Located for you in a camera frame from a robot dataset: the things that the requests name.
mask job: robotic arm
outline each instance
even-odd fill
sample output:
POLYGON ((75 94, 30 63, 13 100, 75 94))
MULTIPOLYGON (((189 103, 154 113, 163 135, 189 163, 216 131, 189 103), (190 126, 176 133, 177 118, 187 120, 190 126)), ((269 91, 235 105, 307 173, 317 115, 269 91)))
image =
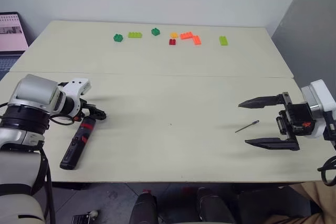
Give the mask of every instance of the robotic arm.
MULTIPOLYGON (((317 138, 323 135, 325 140, 336 141, 336 102, 323 80, 310 83, 301 89, 306 102, 292 104, 288 92, 274 97, 257 97, 247 100, 239 107, 258 109, 265 106, 283 104, 285 110, 279 112, 276 118, 279 131, 286 135, 285 140, 278 137, 257 138, 245 140, 246 143, 269 150, 300 150, 296 136, 317 138)), ((323 167, 318 168, 323 182, 327 186, 336 184, 336 177, 328 182, 325 173, 336 169, 336 156, 326 161, 323 167)))
POLYGON ((103 111, 80 98, 90 88, 88 79, 58 84, 28 74, 18 83, 9 102, 0 105, 8 105, 0 122, 0 223, 45 223, 46 214, 31 195, 45 184, 46 176, 50 223, 55 223, 43 134, 49 120, 62 125, 81 121, 82 109, 88 109, 94 119, 105 119, 103 111), (54 119, 57 117, 71 122, 58 122, 54 119))

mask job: lime green lego brick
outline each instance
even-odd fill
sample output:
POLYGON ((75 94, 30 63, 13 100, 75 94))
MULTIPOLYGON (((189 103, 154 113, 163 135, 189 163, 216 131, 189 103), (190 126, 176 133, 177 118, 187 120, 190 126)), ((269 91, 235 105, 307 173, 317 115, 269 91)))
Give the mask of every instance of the lime green lego brick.
POLYGON ((113 37, 114 41, 116 42, 121 42, 123 37, 121 34, 116 34, 114 37, 113 37))
POLYGON ((138 33, 138 32, 135 32, 135 31, 130 31, 128 33, 128 37, 129 38, 142 38, 142 33, 138 33))
POLYGON ((152 35, 157 36, 159 34, 160 34, 160 30, 158 30, 157 28, 152 29, 152 35))
POLYGON ((227 39, 225 36, 220 36, 219 37, 219 42, 221 43, 222 46, 227 46, 228 43, 227 43, 227 39))

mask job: table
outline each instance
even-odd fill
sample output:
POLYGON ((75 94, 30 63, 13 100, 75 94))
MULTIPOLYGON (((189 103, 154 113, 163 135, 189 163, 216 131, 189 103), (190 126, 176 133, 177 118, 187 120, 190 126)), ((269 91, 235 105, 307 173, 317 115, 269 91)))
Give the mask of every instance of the table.
MULTIPOLYGON (((1 102, 26 74, 4 77, 1 102)), ((76 170, 62 170, 59 162, 78 123, 50 123, 44 149, 55 182, 300 182, 320 180, 316 168, 334 155, 322 138, 299 137, 297 152, 244 143, 280 136, 275 117, 282 106, 249 110, 238 103, 283 91, 301 102, 291 78, 33 74, 58 82, 89 78, 92 89, 83 98, 108 114, 97 123, 76 170), (255 120, 260 123, 235 133, 255 120)))
POLYGON ((11 71, 293 77, 264 28, 66 21, 51 22, 11 71), (154 27, 160 35, 151 34, 154 27), (129 31, 143 37, 128 38, 129 31), (186 31, 199 35, 202 45, 192 39, 169 45, 171 32, 186 31), (114 42, 115 34, 124 40, 114 42))

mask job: gray floor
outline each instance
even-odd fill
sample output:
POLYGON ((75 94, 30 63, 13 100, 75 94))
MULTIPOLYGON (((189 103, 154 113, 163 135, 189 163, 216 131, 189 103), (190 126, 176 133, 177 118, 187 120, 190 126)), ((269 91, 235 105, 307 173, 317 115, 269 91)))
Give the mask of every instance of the gray floor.
MULTIPOLYGON (((310 214, 309 201, 291 188, 238 193, 231 184, 219 183, 97 183, 83 190, 54 188, 56 219, 59 224, 70 224, 73 215, 99 210, 96 224, 127 224, 137 196, 147 189, 157 197, 160 223, 200 221, 195 208, 195 193, 201 186, 220 195, 230 209, 239 213, 243 223, 262 223, 270 214, 310 214)), ((40 190, 35 198, 44 209, 44 190, 40 190)))

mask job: laptop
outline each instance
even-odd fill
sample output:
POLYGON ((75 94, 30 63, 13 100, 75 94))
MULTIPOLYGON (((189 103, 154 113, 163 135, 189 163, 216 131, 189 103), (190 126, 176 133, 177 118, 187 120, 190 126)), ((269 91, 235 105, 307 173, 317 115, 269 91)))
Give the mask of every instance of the laptop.
POLYGON ((27 49, 19 14, 0 13, 0 80, 27 49))

